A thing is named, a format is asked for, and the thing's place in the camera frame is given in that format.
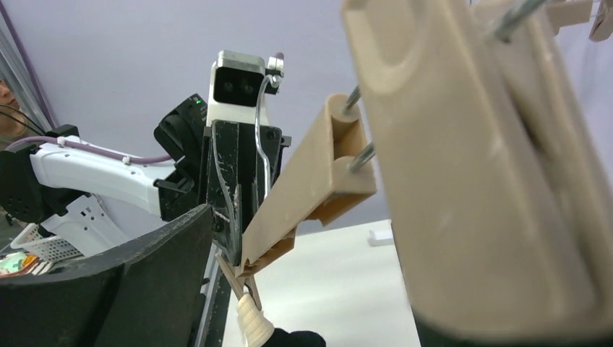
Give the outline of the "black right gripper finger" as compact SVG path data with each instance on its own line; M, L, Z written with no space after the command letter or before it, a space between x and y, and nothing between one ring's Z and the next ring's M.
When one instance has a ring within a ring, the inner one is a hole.
M212 243L200 205L44 275L1 281L3 346L187 346Z

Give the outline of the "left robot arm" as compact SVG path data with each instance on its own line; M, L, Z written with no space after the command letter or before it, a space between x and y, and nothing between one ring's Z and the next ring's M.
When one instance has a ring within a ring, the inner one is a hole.
M228 263L241 259L242 235L275 180L289 137L277 127L214 121L191 95L154 131L160 160L85 142L65 124L1 152L1 206L13 217L63 238L89 257L127 241L94 196L121 200L170 222L201 204L214 212L213 238Z

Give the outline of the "black underwear beige waistband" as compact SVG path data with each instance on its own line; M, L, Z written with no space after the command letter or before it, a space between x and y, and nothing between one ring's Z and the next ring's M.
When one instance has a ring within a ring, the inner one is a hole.
M237 322L248 347L326 347L318 333L300 330L288 332L275 327L245 292L236 304Z

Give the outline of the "beige clip hanger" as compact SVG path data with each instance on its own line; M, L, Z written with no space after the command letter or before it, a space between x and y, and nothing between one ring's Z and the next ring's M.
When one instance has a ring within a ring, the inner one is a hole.
M432 346L610 346L612 192L547 1L344 1L359 79L331 95L222 269L237 296L375 193Z
M594 19L589 39L602 42L612 35L612 0L547 1L546 14L554 35L562 27L579 25Z

